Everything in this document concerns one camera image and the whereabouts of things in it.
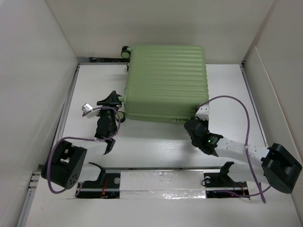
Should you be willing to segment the green hard-shell suitcase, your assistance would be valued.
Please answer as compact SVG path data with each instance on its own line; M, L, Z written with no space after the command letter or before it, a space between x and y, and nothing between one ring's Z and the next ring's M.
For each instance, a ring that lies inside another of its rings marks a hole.
M202 46L123 46L121 57L129 61L123 95L127 119L183 123L209 99Z

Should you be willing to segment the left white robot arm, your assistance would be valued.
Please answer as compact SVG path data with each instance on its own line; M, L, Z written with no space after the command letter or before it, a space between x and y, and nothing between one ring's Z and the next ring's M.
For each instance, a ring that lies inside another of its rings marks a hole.
M75 146L69 140L105 142L107 144L105 155L112 150L115 144L114 137L121 126L118 112L122 106L121 97L116 91L112 91L107 98L97 102L97 107L89 104L82 106L83 117L98 117L94 138L63 137L55 143L41 172L53 194L71 189L80 178L88 149L82 145Z

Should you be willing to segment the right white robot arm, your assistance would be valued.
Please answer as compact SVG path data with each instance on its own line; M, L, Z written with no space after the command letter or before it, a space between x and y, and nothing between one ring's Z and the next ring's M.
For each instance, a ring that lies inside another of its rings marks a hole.
M211 133L208 122L193 118L184 124L194 147L215 157L230 158L219 173L219 182L258 181L269 184L279 192L291 194L303 169L299 161L282 145L257 147Z

